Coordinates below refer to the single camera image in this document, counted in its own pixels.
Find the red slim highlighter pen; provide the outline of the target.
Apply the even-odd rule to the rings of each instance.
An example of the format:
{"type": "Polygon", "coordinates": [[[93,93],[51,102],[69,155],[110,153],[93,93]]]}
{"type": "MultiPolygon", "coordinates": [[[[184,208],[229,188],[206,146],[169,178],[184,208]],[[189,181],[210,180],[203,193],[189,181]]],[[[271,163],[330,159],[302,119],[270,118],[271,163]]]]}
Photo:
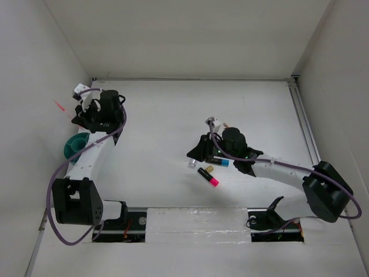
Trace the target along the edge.
{"type": "Polygon", "coordinates": [[[53,102],[57,105],[57,107],[64,113],[67,115],[68,118],[70,118],[71,120],[73,119],[73,117],[68,113],[68,111],[55,99],[53,99],[53,102]]]}

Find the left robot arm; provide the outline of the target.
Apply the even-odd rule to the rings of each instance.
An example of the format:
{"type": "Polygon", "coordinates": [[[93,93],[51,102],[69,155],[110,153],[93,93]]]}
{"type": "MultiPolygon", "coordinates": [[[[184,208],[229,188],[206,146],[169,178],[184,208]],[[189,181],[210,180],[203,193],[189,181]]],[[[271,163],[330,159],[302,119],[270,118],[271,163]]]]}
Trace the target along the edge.
{"type": "Polygon", "coordinates": [[[52,183],[55,217],[60,224],[97,226],[108,220],[116,229],[128,224],[123,201],[107,200],[100,193],[97,177],[108,154],[116,146],[126,123],[125,97],[116,90],[75,90],[78,100],[72,123],[82,130],[65,144],[71,169],[52,183]]]}

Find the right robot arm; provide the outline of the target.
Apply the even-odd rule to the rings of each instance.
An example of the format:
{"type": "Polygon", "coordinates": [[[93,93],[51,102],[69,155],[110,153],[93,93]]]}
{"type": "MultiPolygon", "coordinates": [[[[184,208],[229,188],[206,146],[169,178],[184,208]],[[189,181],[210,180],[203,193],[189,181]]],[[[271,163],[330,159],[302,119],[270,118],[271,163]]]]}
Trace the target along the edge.
{"type": "Polygon", "coordinates": [[[235,127],[225,128],[221,133],[210,129],[186,156],[197,162],[227,158],[242,174],[271,179],[302,192],[290,199],[277,196],[268,207],[249,210],[250,226],[255,230],[280,228],[299,218],[334,223],[342,217],[347,204],[356,201],[351,187],[330,163],[321,161],[303,167],[273,158],[249,147],[244,134],[235,127]]]}

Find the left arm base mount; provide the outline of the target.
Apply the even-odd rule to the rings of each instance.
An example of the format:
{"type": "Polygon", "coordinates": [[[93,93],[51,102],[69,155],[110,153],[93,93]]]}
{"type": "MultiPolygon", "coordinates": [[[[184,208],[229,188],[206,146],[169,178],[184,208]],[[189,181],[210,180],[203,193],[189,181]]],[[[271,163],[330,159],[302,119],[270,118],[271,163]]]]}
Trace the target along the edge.
{"type": "Polygon", "coordinates": [[[146,236],[147,208],[129,208],[124,201],[119,218],[105,220],[95,227],[92,242],[144,243],[146,236]]]}

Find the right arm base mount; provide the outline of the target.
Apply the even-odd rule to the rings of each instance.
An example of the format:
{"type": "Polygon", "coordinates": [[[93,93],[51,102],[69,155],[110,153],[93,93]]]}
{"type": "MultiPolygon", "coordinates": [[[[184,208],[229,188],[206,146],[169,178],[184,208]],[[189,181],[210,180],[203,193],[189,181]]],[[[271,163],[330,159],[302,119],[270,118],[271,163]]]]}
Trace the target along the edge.
{"type": "Polygon", "coordinates": [[[251,242],[304,242],[298,220],[283,220],[275,211],[283,196],[276,198],[267,208],[250,208],[245,226],[250,229],[251,242]]]}

